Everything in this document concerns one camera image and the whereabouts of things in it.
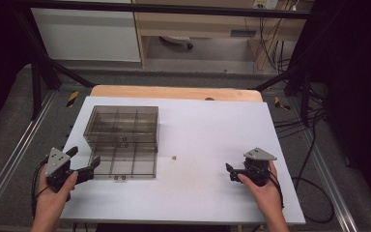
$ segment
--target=person's left hand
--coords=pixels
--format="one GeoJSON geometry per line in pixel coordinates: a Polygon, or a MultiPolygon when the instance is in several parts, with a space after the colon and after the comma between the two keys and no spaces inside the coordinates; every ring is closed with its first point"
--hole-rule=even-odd
{"type": "Polygon", "coordinates": [[[38,196],[38,205],[35,214],[35,220],[32,226],[32,232],[53,232],[56,231],[60,215],[65,208],[66,199],[77,180],[77,172],[74,171],[63,184],[62,188],[56,193],[47,187],[44,172],[46,165],[43,167],[39,178],[39,190],[42,192],[38,196]]]}

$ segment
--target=white cabinet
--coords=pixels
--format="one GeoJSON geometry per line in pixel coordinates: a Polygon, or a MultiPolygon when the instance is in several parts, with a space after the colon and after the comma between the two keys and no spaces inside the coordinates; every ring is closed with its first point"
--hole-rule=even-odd
{"type": "Polygon", "coordinates": [[[53,59],[140,62],[133,13],[50,9],[32,12],[53,59]]]}

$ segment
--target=person's right hand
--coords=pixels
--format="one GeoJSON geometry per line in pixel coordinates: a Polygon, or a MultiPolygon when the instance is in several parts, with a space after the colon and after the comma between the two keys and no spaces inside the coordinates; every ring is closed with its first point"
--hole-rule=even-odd
{"type": "MultiPolygon", "coordinates": [[[[276,168],[270,160],[270,170],[273,175],[271,178],[275,180],[276,168]]],[[[289,231],[285,222],[285,217],[282,214],[281,198],[278,189],[273,182],[268,181],[264,186],[258,187],[248,177],[239,174],[238,178],[251,191],[257,202],[258,208],[264,215],[270,231],[289,231]]]]}

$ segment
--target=robotic hand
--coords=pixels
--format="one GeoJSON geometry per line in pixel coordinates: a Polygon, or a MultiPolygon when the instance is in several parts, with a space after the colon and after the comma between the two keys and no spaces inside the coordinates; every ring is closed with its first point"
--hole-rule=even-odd
{"type": "Polygon", "coordinates": [[[231,181],[241,182],[238,174],[248,177],[255,185],[262,187],[270,178],[269,160],[276,160],[276,157],[260,148],[255,148],[245,154],[245,169],[234,169],[230,164],[225,163],[230,173],[231,181]]]}
{"type": "Polygon", "coordinates": [[[77,171],[76,184],[87,182],[94,178],[95,168],[100,165],[100,157],[95,158],[92,163],[84,168],[77,170],[71,169],[71,158],[78,152],[77,147],[72,147],[66,153],[62,153],[56,148],[52,148],[47,160],[46,176],[49,187],[54,191],[59,191],[62,185],[68,180],[69,176],[77,171]]]}

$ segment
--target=gray carpet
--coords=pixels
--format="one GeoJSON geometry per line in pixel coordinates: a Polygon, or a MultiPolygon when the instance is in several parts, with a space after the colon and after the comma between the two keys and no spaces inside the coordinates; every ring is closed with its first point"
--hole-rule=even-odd
{"type": "MultiPolygon", "coordinates": [[[[215,87],[246,89],[262,83],[264,77],[255,79],[248,75],[207,73],[175,73],[175,72],[82,72],[81,75],[100,84],[120,85],[157,85],[157,86],[184,86],[184,87],[215,87]]],[[[18,75],[13,90],[0,113],[0,170],[14,149],[17,141],[29,124],[32,109],[32,93],[30,73],[26,70],[18,75]]],[[[65,82],[73,83],[68,78],[65,82]]],[[[56,93],[50,109],[36,136],[32,140],[26,154],[20,162],[19,168],[13,175],[8,187],[0,199],[0,225],[28,227],[32,223],[30,210],[30,185],[33,171],[51,147],[61,148],[67,141],[67,134],[77,117],[84,96],[90,94],[90,89],[80,89],[79,96],[72,108],[66,103],[72,89],[56,93]]],[[[288,103],[281,94],[283,83],[279,83],[264,93],[264,101],[269,104],[274,121],[283,121],[295,118],[293,110],[285,110],[274,106],[274,95],[281,98],[281,102],[288,103]]],[[[351,211],[360,231],[371,231],[371,192],[356,169],[344,165],[344,157],[335,142],[328,122],[321,121],[317,128],[317,143],[324,154],[330,171],[339,186],[343,197],[351,211]]],[[[308,151],[308,145],[302,133],[280,140],[289,171],[297,176],[300,166],[308,151]]],[[[322,186],[312,160],[306,166],[303,177],[322,186]]],[[[299,196],[304,212],[312,218],[327,218],[330,207],[325,197],[315,188],[300,184],[299,196]]],[[[70,223],[62,227],[71,228],[70,223]]],[[[245,226],[244,231],[252,230],[253,226],[245,226]]],[[[308,221],[305,225],[292,227],[293,231],[342,231],[335,217],[329,223],[315,223],[308,221]]]]}

